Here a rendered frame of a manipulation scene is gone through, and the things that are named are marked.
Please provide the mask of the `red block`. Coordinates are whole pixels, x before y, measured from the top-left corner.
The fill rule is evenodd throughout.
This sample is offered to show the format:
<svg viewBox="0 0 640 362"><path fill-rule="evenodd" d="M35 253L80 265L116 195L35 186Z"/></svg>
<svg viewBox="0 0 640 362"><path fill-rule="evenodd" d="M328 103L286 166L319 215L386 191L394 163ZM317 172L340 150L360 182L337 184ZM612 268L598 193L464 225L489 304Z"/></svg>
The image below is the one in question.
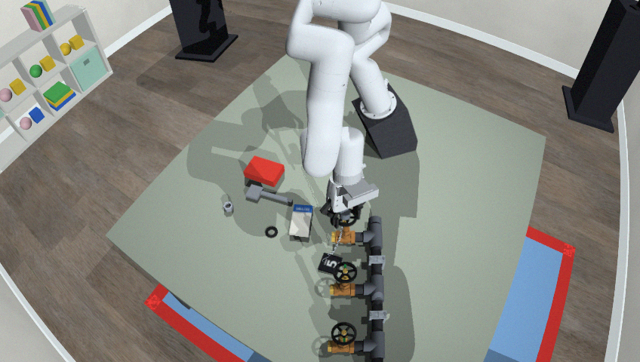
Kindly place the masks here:
<svg viewBox="0 0 640 362"><path fill-rule="evenodd" d="M243 172L248 179L275 187L284 171L283 164L254 156Z"/></svg>

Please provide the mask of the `bag of cable ties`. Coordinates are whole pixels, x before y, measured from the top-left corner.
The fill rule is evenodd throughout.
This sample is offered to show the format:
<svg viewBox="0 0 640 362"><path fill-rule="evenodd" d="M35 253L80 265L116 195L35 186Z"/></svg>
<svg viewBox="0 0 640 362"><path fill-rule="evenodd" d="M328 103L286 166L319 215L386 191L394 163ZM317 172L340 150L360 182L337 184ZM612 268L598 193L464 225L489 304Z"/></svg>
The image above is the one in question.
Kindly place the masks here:
<svg viewBox="0 0 640 362"><path fill-rule="evenodd" d="M309 237L312 205L295 204L291 219L290 236Z"/></svg>

